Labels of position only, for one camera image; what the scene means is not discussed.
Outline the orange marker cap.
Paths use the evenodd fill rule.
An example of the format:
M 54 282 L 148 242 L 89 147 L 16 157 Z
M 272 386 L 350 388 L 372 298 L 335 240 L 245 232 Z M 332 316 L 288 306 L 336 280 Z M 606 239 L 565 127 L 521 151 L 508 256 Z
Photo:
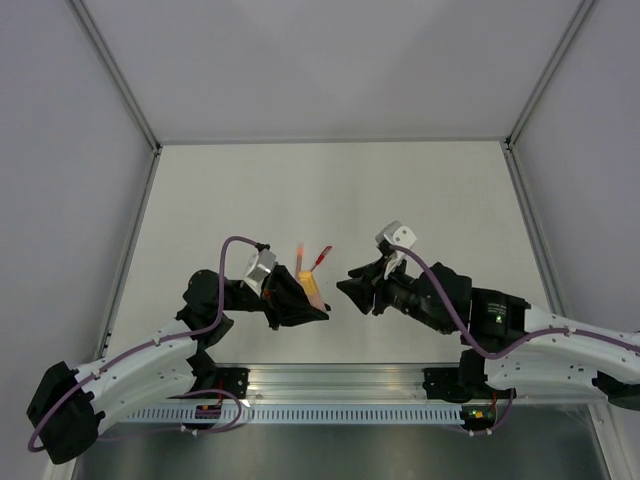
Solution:
M 300 271 L 297 275 L 297 280 L 307 296 L 313 297 L 320 294 L 318 284 L 311 270 Z

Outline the red grip clear pen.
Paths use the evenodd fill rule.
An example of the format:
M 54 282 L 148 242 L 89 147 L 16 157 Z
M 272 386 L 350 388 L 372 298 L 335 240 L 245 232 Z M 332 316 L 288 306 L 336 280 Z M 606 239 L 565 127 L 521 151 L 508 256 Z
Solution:
M 322 262 L 325 260 L 326 256 L 331 252 L 332 250 L 332 246 L 328 245 L 326 246 L 321 253 L 317 256 L 316 260 L 314 261 L 313 265 L 311 266 L 310 270 L 314 271 L 318 266 L 320 266 L 322 264 Z

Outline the orange grip clear pen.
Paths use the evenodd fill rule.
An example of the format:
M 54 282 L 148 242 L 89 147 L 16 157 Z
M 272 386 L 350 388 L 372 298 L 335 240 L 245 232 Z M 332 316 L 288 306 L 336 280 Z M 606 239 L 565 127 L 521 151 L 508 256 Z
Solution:
M 295 272 L 299 274 L 302 271 L 304 262 L 304 245 L 299 244 L 296 249 Z

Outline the orange marker pen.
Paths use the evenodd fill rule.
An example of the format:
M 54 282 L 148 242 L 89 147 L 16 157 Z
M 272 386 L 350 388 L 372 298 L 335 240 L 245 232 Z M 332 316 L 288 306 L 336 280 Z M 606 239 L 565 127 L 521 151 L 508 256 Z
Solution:
M 321 294 L 318 291 L 314 291 L 311 294 L 308 294 L 307 298 L 313 308 L 325 313 L 331 310 L 331 307 L 324 302 Z

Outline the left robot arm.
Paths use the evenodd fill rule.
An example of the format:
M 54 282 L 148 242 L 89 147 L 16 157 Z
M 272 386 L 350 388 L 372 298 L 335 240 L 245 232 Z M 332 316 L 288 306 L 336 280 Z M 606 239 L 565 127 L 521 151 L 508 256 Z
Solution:
M 233 327 L 229 311 L 262 313 L 277 330 L 325 321 L 331 310 L 324 302 L 311 302 L 282 265 L 256 289 L 199 270 L 189 279 L 183 300 L 173 320 L 135 347 L 74 368 L 64 361 L 49 367 L 26 411 L 34 427 L 29 451 L 44 451 L 53 464 L 64 464 L 149 405 L 188 393 L 217 397 L 223 383 L 207 350 Z

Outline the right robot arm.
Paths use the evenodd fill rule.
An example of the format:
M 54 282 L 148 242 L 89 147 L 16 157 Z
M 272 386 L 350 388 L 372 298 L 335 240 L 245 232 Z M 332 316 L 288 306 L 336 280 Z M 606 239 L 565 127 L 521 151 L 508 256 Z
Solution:
M 467 403 L 534 395 L 601 396 L 639 408 L 639 335 L 597 328 L 537 308 L 523 298 L 477 288 L 470 277 L 435 263 L 419 276 L 381 257 L 349 271 L 336 287 L 365 314 L 393 309 L 464 350 L 454 367 L 424 371 L 430 399 Z

